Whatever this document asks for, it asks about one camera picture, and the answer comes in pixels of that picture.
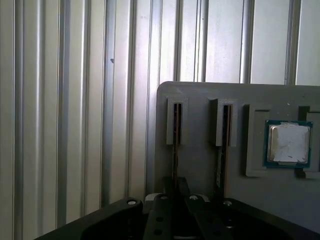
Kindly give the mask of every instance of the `corrugated metal wall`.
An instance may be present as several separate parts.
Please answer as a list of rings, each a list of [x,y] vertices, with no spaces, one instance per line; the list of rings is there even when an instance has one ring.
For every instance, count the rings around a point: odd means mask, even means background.
[[[165,81],[320,85],[318,0],[0,0],[0,232],[153,191]]]

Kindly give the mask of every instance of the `dark gap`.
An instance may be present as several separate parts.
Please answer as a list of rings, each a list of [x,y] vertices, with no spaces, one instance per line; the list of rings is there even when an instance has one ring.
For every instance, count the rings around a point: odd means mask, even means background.
[[[70,1],[60,3],[56,227],[66,224]]]
[[[23,49],[24,2],[14,4],[14,229],[13,239],[23,239]]]
[[[178,152],[179,144],[181,142],[181,109],[181,103],[175,103],[173,105],[172,178],[175,188],[178,186]]]

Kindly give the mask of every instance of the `vertical ridge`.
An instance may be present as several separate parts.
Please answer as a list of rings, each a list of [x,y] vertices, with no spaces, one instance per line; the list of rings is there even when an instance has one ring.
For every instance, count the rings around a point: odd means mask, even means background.
[[[70,1],[66,222],[85,214],[88,0]]]
[[[90,2],[85,151],[85,214],[100,208],[105,76],[104,0]]]
[[[15,0],[14,17],[14,231],[13,239],[23,239],[23,46],[24,46],[24,0]]]
[[[15,2],[0,1],[0,232],[14,239]]]
[[[244,0],[242,15],[240,80],[241,84],[251,82],[251,59],[255,17],[255,0]]]
[[[285,85],[296,84],[301,0],[290,0],[286,44]]]
[[[59,109],[58,109],[58,162],[56,226],[67,220],[67,154],[68,154],[68,97],[69,97],[69,52],[70,52],[70,1],[60,0],[59,5]]]
[[[128,195],[133,1],[118,0],[115,9],[111,203]]]
[[[23,237],[43,231],[43,1],[23,6]]]
[[[150,14],[150,50],[148,72],[148,99],[147,99],[147,130],[146,130],[146,166],[145,166],[145,194],[154,191],[154,160],[155,160],[155,127],[157,88],[160,83],[161,67],[161,35],[163,1],[151,1]]]
[[[145,197],[151,0],[134,6],[128,195]]]
[[[115,61],[115,27],[116,27],[116,1],[108,1],[105,9],[106,36],[105,36],[105,69],[104,77],[104,119],[103,119],[103,150],[101,170],[101,206],[109,204],[111,158],[113,139],[113,101],[114,101],[114,61]]]

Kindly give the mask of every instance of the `screw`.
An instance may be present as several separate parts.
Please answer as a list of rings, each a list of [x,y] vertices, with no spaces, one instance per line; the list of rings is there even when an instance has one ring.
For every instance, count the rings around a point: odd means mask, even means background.
[[[136,203],[137,203],[137,202],[134,201],[134,200],[130,200],[130,201],[127,202],[127,204],[129,204],[129,205],[135,205]]]
[[[191,200],[197,200],[198,197],[197,197],[196,195],[191,195],[191,196],[189,197],[189,199],[191,199]]]
[[[228,200],[225,200],[223,202],[223,205],[227,205],[228,207],[232,205],[232,202],[228,201]]]

